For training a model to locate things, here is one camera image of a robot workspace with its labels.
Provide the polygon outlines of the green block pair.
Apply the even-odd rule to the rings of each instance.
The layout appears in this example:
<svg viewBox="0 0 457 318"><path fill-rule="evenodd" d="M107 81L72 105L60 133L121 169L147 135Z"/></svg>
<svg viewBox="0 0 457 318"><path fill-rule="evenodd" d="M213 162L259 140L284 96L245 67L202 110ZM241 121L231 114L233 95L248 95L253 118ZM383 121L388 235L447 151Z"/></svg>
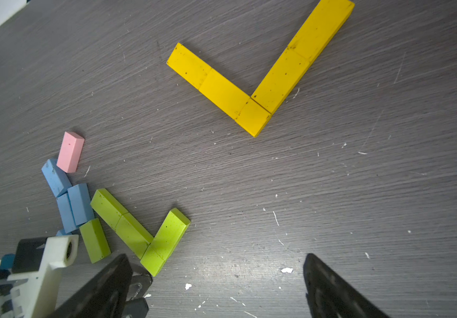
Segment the green block pair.
<svg viewBox="0 0 457 318"><path fill-rule="evenodd" d="M92 209L115 230L118 222L129 211L106 189L97 189L90 203Z"/></svg>

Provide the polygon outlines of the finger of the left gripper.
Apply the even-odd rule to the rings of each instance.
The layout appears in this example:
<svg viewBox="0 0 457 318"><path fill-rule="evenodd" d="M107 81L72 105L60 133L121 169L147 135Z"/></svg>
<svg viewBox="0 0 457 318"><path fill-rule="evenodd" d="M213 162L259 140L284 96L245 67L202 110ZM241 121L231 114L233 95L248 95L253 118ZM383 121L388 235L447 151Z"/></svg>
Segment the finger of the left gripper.
<svg viewBox="0 0 457 318"><path fill-rule="evenodd" d="M131 264L133 275L123 309L122 318L144 318L149 312L145 295L153 283L152 275L142 266Z"/></svg>

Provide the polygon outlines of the small green cube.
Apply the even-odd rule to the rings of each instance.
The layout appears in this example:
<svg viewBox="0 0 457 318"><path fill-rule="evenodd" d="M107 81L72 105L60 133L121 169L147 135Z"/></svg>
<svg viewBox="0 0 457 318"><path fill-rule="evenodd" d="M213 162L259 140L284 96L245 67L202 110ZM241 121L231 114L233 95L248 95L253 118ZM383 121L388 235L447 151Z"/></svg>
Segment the small green cube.
<svg viewBox="0 0 457 318"><path fill-rule="evenodd" d="M158 251L154 247L149 246L143 254L140 263L152 277L156 277L166 264L166 261L158 254Z"/></svg>

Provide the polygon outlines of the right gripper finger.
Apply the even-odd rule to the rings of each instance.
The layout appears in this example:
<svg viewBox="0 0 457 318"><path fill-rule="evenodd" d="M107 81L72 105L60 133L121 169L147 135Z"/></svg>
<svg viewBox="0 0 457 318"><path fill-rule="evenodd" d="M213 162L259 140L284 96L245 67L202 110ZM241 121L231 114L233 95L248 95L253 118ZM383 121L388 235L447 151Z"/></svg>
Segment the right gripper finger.
<svg viewBox="0 0 457 318"><path fill-rule="evenodd" d="M387 317L312 253L306 256L303 276L312 317Z"/></svg>

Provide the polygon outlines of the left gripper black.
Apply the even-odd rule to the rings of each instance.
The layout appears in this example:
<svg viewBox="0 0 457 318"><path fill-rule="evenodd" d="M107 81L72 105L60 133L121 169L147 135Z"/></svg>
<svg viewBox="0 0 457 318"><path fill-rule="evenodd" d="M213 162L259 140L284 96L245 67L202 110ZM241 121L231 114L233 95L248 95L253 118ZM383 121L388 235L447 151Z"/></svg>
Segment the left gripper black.
<svg viewBox="0 0 457 318"><path fill-rule="evenodd" d="M14 284L11 274L29 274L39 270L47 238L19 241L15 254L6 254L0 263L0 296L10 295ZM121 317L133 270L126 254L113 259L78 292L49 317Z"/></svg>

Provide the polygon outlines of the light blue block top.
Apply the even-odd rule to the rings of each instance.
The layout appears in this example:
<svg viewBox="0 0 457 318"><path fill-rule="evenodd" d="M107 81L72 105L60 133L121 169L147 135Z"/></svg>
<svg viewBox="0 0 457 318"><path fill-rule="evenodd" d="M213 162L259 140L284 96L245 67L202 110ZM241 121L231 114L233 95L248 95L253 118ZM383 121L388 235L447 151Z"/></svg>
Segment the light blue block top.
<svg viewBox="0 0 457 318"><path fill-rule="evenodd" d="M55 197L62 196L72 187L67 174L57 166L57 159L48 159L41 170Z"/></svg>

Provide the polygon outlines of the light blue block lower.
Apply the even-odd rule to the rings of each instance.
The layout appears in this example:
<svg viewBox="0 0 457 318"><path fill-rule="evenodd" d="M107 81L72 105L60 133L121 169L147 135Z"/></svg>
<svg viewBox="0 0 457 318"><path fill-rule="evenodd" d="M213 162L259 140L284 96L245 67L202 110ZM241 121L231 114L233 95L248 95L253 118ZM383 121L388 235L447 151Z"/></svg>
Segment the light blue block lower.
<svg viewBox="0 0 457 318"><path fill-rule="evenodd" d="M90 205L88 184L77 184L56 199L63 228L57 236L70 235L83 224L95 218Z"/></svg>

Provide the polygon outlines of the light blue block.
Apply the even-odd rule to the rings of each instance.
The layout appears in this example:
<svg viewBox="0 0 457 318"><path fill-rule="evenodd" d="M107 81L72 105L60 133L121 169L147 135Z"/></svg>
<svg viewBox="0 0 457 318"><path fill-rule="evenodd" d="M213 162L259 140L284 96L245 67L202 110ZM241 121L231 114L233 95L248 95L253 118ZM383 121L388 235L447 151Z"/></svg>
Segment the light blue block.
<svg viewBox="0 0 457 318"><path fill-rule="evenodd" d="M62 196L72 187L67 174L57 166L57 159L48 159L41 170L55 197Z"/></svg>
<svg viewBox="0 0 457 318"><path fill-rule="evenodd" d="M70 235L83 224L95 218L90 205L88 184L77 184L56 199L63 228L57 236Z"/></svg>

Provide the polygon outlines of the yellow block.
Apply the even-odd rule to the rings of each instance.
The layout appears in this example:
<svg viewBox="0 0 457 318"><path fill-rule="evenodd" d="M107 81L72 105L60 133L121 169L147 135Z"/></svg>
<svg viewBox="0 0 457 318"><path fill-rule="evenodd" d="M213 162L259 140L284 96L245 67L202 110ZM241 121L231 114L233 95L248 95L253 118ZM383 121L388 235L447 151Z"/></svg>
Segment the yellow block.
<svg viewBox="0 0 457 318"><path fill-rule="evenodd" d="M249 95L214 69L207 74L199 91L234 120L250 99Z"/></svg>
<svg viewBox="0 0 457 318"><path fill-rule="evenodd" d="M252 99L275 114L310 66L308 59L292 49L285 49L252 94Z"/></svg>
<svg viewBox="0 0 457 318"><path fill-rule="evenodd" d="M167 65L197 90L200 90L201 85L213 69L181 43L175 46Z"/></svg>

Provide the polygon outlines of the green long block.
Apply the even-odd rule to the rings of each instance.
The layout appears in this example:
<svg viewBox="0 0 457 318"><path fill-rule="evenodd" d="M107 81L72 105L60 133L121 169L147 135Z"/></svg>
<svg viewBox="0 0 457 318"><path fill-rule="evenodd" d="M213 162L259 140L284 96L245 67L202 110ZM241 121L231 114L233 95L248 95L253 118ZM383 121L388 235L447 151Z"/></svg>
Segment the green long block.
<svg viewBox="0 0 457 318"><path fill-rule="evenodd" d="M190 224L191 221L178 208L171 209L147 251L167 261Z"/></svg>
<svg viewBox="0 0 457 318"><path fill-rule="evenodd" d="M111 254L101 222L92 219L80 226L80 233L92 264L101 261Z"/></svg>

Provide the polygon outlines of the pink block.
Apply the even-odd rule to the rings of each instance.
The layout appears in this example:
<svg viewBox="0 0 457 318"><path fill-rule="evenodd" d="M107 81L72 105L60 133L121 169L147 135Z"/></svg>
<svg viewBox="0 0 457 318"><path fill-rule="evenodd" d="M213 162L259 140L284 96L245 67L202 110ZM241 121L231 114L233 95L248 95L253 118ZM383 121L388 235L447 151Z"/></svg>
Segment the pink block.
<svg viewBox="0 0 457 318"><path fill-rule="evenodd" d="M84 143L84 137L75 132L66 131L56 165L65 173L76 172Z"/></svg>

